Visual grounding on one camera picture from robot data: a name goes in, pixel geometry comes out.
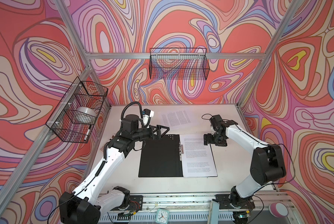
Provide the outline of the red folder with black interior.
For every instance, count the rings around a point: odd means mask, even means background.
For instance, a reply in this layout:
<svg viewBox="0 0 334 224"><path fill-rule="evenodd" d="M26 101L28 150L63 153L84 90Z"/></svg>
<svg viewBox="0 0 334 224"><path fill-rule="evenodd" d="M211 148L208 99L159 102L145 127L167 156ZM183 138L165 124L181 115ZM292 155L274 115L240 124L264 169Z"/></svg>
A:
<svg viewBox="0 0 334 224"><path fill-rule="evenodd" d="M138 177L183 177L179 134L146 141L141 152Z"/></svg>

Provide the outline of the printed paper sheet back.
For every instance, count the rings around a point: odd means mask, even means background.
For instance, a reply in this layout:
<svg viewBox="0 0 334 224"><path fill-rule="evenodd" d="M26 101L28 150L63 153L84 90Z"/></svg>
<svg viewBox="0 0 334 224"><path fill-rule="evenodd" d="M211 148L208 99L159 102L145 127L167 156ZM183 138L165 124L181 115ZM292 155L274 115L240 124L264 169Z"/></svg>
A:
<svg viewBox="0 0 334 224"><path fill-rule="evenodd" d="M204 145L202 134L180 135L183 177L217 177L210 145Z"/></svg>

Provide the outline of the printed paper sheet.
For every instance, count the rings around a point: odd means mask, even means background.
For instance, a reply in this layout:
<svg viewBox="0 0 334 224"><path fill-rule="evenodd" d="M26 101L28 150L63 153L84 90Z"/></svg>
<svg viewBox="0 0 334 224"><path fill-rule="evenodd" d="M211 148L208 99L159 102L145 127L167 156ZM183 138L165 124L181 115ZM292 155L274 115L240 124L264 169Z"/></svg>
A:
<svg viewBox="0 0 334 224"><path fill-rule="evenodd" d="M181 128L191 125L193 117L188 110L169 111L160 115L163 124L170 128Z"/></svg>
<svg viewBox="0 0 334 224"><path fill-rule="evenodd" d="M180 135L183 177L217 177L210 145L204 145L202 134Z"/></svg>

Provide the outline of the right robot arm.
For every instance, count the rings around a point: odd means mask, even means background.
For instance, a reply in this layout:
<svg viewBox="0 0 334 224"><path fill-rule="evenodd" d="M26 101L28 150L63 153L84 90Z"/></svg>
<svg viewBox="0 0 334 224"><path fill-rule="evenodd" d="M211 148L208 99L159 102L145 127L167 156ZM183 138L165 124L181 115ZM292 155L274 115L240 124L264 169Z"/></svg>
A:
<svg viewBox="0 0 334 224"><path fill-rule="evenodd" d="M231 189L232 200L249 198L267 184L286 176L284 157L279 145L257 140L239 125L230 125L227 121L212 128L214 133L203 135L204 145L226 147L227 140L231 139L252 157L250 174Z"/></svg>

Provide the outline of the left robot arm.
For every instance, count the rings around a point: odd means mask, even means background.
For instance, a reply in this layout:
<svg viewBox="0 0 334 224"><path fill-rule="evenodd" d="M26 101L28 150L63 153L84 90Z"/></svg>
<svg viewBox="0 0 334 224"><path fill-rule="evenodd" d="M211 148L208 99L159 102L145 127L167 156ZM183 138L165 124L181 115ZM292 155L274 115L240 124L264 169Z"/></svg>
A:
<svg viewBox="0 0 334 224"><path fill-rule="evenodd" d="M131 209L130 191L114 187L107 195L100 196L102 188L113 172L134 149L135 143L147 139L159 140L169 131L157 125L135 128L130 132L120 129L105 144L99 164L72 193L64 192L59 199L60 220L63 224L96 224L101 215L112 209Z"/></svg>

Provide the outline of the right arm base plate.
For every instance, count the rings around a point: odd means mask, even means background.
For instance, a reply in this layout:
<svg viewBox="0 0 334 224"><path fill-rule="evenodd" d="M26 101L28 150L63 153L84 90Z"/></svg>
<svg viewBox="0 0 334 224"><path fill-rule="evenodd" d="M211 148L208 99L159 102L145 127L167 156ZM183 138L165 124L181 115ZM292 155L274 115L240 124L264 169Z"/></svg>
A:
<svg viewBox="0 0 334 224"><path fill-rule="evenodd" d="M213 201L219 203L219 209L255 209L254 200L252 197L240 198L238 195L232 194L217 194Z"/></svg>

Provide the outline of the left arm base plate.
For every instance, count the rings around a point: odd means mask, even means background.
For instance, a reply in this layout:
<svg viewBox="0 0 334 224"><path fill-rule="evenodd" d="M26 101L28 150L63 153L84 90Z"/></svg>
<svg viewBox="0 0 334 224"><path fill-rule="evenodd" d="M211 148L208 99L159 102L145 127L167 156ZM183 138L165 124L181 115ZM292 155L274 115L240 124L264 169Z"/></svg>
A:
<svg viewBox="0 0 334 224"><path fill-rule="evenodd" d="M120 206L115 207L112 211L130 211L138 212L142 210L143 196L142 195L131 195L130 191L126 188L117 186L113 190L117 190L119 193L123 193L124 199Z"/></svg>

